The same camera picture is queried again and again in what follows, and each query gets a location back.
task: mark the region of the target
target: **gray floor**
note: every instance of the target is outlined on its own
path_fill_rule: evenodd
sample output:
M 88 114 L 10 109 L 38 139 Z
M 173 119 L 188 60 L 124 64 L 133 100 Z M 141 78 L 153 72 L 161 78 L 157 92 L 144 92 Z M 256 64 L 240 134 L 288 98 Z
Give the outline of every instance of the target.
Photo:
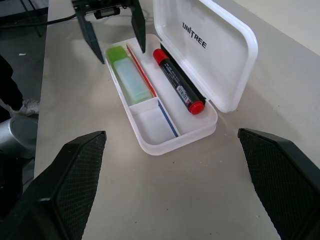
M 29 24 L 29 22 L 23 20 L 16 24 Z M 46 30 L 47 27 L 40 28 L 41 38 L 33 27 L 0 30 L 0 54 L 13 68 L 12 79 L 17 83 L 24 99 L 41 99 Z M 5 106 L 1 101 L 0 105 L 8 109 L 8 106 Z M 22 174 L 23 190 L 32 182 L 34 168 L 35 161 L 33 160 L 24 167 Z

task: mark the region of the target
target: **sneaker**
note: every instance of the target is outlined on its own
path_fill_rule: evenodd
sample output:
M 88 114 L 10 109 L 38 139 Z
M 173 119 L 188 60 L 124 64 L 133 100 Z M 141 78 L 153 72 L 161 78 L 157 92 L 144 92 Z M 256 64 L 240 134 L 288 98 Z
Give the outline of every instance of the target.
M 11 112 L 14 116 L 20 115 L 28 117 L 33 114 L 39 114 L 39 105 L 40 101 L 32 99 L 23 100 L 20 110 L 16 111 L 11 108 Z

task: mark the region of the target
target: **marker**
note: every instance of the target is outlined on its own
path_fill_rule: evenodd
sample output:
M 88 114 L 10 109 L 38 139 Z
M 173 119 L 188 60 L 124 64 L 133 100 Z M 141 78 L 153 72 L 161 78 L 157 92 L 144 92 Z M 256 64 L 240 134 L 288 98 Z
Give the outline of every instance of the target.
M 181 76 L 165 52 L 158 48 L 153 52 L 153 57 L 189 112 L 194 115 L 201 113 L 205 108 L 204 103 Z

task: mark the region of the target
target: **white table surface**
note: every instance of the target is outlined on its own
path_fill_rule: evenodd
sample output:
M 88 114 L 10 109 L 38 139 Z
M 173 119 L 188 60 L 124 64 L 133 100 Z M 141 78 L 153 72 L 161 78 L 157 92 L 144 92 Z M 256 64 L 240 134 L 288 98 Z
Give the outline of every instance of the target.
M 213 135 L 157 157 L 140 148 L 77 20 L 47 28 L 35 176 L 65 143 L 107 133 L 84 240 L 279 239 L 251 183 L 239 128 L 290 139 L 320 166 L 320 57 L 232 0 L 216 2 L 252 28 L 257 63 L 237 110 L 218 114 Z M 152 1 L 140 3 L 155 34 Z M 50 0 L 49 20 L 73 13 L 68 0 Z M 101 49 L 135 36 L 129 15 L 94 21 Z

